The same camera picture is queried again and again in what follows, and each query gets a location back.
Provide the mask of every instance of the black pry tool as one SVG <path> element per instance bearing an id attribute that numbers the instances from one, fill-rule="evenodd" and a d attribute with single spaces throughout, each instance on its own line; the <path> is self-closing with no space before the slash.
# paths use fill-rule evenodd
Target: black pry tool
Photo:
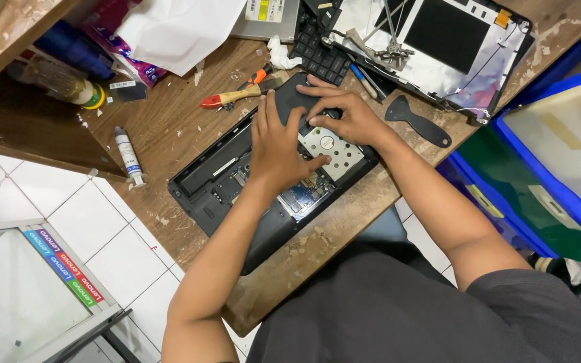
<path id="1" fill-rule="evenodd" d="M 452 138 L 444 129 L 411 111 L 408 98 L 405 95 L 398 96 L 389 105 L 387 113 L 385 113 L 385 120 L 407 121 L 420 136 L 442 149 L 446 149 L 452 144 Z"/>

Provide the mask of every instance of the hand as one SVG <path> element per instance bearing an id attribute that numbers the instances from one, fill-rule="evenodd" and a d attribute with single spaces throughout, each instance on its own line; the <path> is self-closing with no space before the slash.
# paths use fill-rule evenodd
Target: hand
<path id="1" fill-rule="evenodd" d="M 340 89 L 313 75 L 309 75 L 308 80 L 315 87 L 298 85 L 297 91 L 321 97 L 306 116 L 311 126 L 326 127 L 351 144 L 370 145 L 376 149 L 387 136 L 396 136 L 395 131 L 376 116 L 358 93 Z M 342 118 L 335 120 L 328 116 L 317 116 L 324 109 L 341 109 Z"/>
<path id="2" fill-rule="evenodd" d="M 255 185 L 262 196 L 274 199 L 331 162 L 331 157 L 326 155 L 305 161 L 297 152 L 300 118 L 305 112 L 304 107 L 294 108 L 284 127 L 277 113 L 275 92 L 271 90 L 260 97 L 252 126 L 253 152 L 246 186 Z"/>

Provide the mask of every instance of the man's right hand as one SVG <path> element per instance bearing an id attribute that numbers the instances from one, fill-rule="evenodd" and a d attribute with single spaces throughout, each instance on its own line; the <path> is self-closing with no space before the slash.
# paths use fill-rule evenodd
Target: man's right hand
<path id="1" fill-rule="evenodd" d="M 298 85 L 297 91 L 320 97 L 306 115 L 311 126 L 328 128 L 351 144 L 369 145 L 376 150 L 385 143 L 400 139 L 391 127 L 376 116 L 358 93 L 337 88 L 313 75 L 308 75 L 307 78 L 315 87 Z M 335 120 L 328 116 L 318 116 L 324 109 L 340 109 L 343 111 L 342 118 Z"/>

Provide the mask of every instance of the black t-shirt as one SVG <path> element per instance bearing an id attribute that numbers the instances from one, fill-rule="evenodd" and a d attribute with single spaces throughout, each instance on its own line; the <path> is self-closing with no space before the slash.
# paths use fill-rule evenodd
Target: black t-shirt
<path id="1" fill-rule="evenodd" d="M 576 363 L 581 303 L 538 271 L 496 271 L 463 293 L 364 251 L 274 311 L 247 362 Z"/>

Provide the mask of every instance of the screwdriver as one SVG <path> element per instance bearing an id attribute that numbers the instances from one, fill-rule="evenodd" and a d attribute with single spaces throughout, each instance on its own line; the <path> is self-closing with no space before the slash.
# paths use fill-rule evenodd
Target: screwdriver
<path id="1" fill-rule="evenodd" d="M 258 84 L 264 78 L 266 78 L 266 76 L 268 76 L 271 72 L 272 72 L 272 65 L 270 65 L 270 63 L 266 63 L 266 65 L 263 66 L 262 69 L 255 72 L 252 76 L 250 76 L 250 78 L 248 78 L 248 80 L 243 85 L 239 86 L 239 88 L 237 88 L 237 91 L 238 90 L 245 90 L 248 87 L 252 87 L 253 85 Z M 227 105 L 223 105 L 223 106 L 219 107 L 216 110 L 216 112 L 221 111 L 223 109 L 223 107 L 225 107 L 226 110 L 230 111 L 234 107 L 234 102 L 228 103 Z"/>

